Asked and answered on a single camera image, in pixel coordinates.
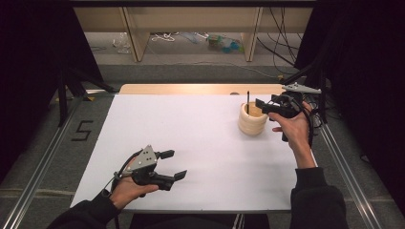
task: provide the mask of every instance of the person's right hand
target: person's right hand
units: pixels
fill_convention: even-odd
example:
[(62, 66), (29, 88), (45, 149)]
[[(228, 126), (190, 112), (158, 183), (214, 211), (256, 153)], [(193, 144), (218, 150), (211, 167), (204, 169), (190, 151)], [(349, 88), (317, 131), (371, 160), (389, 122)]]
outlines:
[[(311, 111), (311, 106), (308, 103), (303, 102), (303, 106), (304, 112), (309, 113)], [(286, 135), (298, 168), (315, 167), (308, 143), (309, 124), (303, 112), (293, 118), (285, 118), (276, 113), (269, 113), (268, 116), (280, 124), (280, 127), (273, 128), (273, 132), (283, 132)]]

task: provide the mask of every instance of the black sleeve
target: black sleeve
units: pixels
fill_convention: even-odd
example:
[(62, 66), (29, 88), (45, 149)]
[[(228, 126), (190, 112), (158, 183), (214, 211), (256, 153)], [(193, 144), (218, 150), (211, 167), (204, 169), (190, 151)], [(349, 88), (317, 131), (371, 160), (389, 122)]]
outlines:
[(48, 229), (62, 228), (106, 228), (107, 223), (120, 211), (103, 190), (92, 201), (83, 200), (57, 217)]
[(346, 205), (342, 193), (325, 181), (322, 168), (297, 169), (291, 191), (290, 229), (345, 229)]

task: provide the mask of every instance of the black cable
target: black cable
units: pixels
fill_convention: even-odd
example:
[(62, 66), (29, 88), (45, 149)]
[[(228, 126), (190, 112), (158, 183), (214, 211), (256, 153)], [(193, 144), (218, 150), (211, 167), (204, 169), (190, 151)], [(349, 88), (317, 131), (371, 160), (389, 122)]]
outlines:
[(114, 217), (114, 224), (116, 225), (116, 229), (119, 229), (119, 219), (118, 219), (118, 216)]
[(294, 52), (292, 51), (291, 46), (290, 46), (289, 43), (288, 43), (287, 31), (286, 31), (286, 24), (284, 23), (285, 13), (286, 13), (286, 8), (282, 8), (282, 10), (281, 10), (281, 18), (282, 18), (281, 28), (282, 28), (282, 30), (284, 31), (284, 36), (283, 36), (283, 38), (284, 38), (284, 40), (286, 41), (286, 44), (287, 44), (287, 46), (288, 46), (289, 54), (291, 55), (292, 60), (295, 62), (295, 60), (296, 60), (295, 54), (294, 54)]
[(294, 64), (293, 64), (292, 62), (290, 62), (290, 61), (288, 61), (287, 59), (285, 59), (281, 54), (279, 54), (279, 53), (273, 51), (271, 48), (267, 47), (267, 46), (259, 39), (259, 37), (257, 37), (257, 40), (263, 45), (263, 47), (264, 47), (266, 50), (268, 50), (268, 51), (270, 51), (271, 53), (277, 55), (278, 57), (280, 57), (281, 59), (283, 59), (284, 61), (286, 61), (287, 63), (289, 63), (289, 65), (294, 66)]
[(286, 44), (287, 44), (287, 46), (288, 46), (289, 54), (290, 54), (291, 58), (293, 59), (293, 61), (295, 61), (296, 57), (295, 57), (295, 54), (292, 52), (292, 50), (291, 50), (291, 48), (290, 48), (290, 45), (289, 45), (289, 43), (288, 43), (287, 33), (286, 33), (286, 24), (284, 23), (284, 17), (285, 17), (285, 10), (286, 10), (286, 9), (285, 9), (285, 8), (282, 8), (282, 10), (281, 10), (281, 13), (282, 13), (282, 22), (281, 22), (281, 25), (280, 25), (280, 26), (279, 26), (279, 24), (278, 24), (278, 22), (277, 22), (276, 17), (274, 16), (273, 10), (272, 10), (271, 8), (269, 8), (269, 9), (270, 9), (271, 16), (273, 17), (273, 20), (274, 20), (274, 22), (276, 23), (277, 29), (278, 29), (278, 31), (279, 31), (279, 37), (277, 38), (276, 46), (277, 46), (277, 44), (279, 43), (280, 35), (283, 36), (283, 38), (284, 38), (284, 40), (285, 40), (285, 42), (286, 42)]
[[(267, 36), (268, 36), (268, 38), (270, 38), (270, 40), (272, 40), (274, 43), (276, 43), (276, 42), (277, 42), (276, 40), (274, 40), (274, 38), (272, 38), (272, 37), (270, 36), (269, 32), (267, 33)], [(288, 45), (286, 45), (286, 44), (282, 44), (282, 43), (279, 43), (279, 45), (281, 45), (281, 46), (285, 46), (285, 47), (288, 47)], [(291, 49), (299, 50), (298, 48), (293, 47), (293, 46), (289, 46), (289, 47), (290, 47)]]
[[(279, 39), (280, 39), (280, 33), (279, 33), (279, 36), (277, 37), (277, 42), (276, 42), (276, 45), (274, 46), (274, 50), (277, 49), (277, 44), (279, 43), (279, 42), (278, 42)], [(274, 67), (276, 68), (276, 70), (278, 70), (280, 73), (293, 74), (293, 73), (286, 73), (286, 72), (284, 72), (284, 71), (281, 71), (281, 70), (277, 67), (277, 65), (276, 65), (276, 60), (275, 60), (275, 58), (274, 58), (274, 55), (273, 55), (273, 64), (274, 64)]]

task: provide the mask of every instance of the hand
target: hand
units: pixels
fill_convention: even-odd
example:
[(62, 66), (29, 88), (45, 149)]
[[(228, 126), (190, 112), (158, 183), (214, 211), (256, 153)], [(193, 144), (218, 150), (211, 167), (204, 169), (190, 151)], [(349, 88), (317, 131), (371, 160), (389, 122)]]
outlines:
[[(311, 106), (303, 102), (304, 112), (309, 113)], [(315, 162), (308, 143), (309, 126), (307, 118), (301, 112), (293, 118), (285, 118), (276, 113), (269, 113), (268, 116), (278, 122), (280, 127), (273, 128), (273, 132), (283, 132), (288, 138), (288, 145), (295, 155), (299, 169), (315, 167)]]
[(110, 195), (110, 200), (118, 210), (122, 210), (132, 200), (137, 199), (143, 194), (155, 192), (158, 189), (158, 185), (137, 185), (131, 177), (123, 177)]

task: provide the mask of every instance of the white paper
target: white paper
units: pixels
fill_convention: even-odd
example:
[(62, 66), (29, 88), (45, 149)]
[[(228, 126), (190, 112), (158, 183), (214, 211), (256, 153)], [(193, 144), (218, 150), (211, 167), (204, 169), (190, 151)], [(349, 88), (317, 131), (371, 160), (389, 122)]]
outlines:
[(158, 161), (156, 172), (173, 176), (187, 170), (187, 175), (171, 191), (138, 198), (127, 210), (290, 209), (296, 182), (292, 151), (271, 131), (275, 122), (268, 121), (256, 136), (239, 130), (245, 101), (245, 95), (116, 95), (72, 206), (93, 199), (132, 153), (150, 144), (154, 151), (175, 151)]

